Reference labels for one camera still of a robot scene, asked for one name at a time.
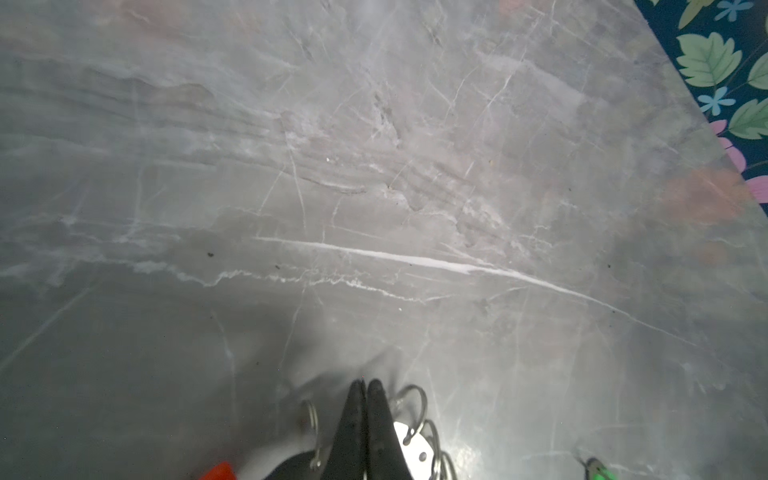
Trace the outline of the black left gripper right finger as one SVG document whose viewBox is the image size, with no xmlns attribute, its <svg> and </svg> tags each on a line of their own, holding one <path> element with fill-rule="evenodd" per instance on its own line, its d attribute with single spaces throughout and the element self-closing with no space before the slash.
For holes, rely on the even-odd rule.
<svg viewBox="0 0 768 480">
<path fill-rule="evenodd" d="M 402 453 L 394 420 L 382 382 L 372 380 L 367 387 L 367 478 L 372 480 L 411 480 Z"/>
</svg>

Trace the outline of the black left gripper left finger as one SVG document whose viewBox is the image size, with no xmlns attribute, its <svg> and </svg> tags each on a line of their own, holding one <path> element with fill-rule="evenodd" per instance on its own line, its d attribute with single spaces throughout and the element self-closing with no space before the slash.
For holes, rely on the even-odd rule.
<svg viewBox="0 0 768 480">
<path fill-rule="evenodd" d="M 322 480 L 361 480 L 367 467 L 367 405 L 365 382 L 349 388 Z"/>
</svg>

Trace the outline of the green key tag with ring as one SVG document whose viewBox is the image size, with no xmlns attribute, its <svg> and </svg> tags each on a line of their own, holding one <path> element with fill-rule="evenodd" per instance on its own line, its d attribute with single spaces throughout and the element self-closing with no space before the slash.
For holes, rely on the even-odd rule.
<svg viewBox="0 0 768 480">
<path fill-rule="evenodd" d="M 614 474 L 601 460 L 596 457 L 590 457 L 581 462 L 584 468 L 585 480 L 617 480 Z"/>
</svg>

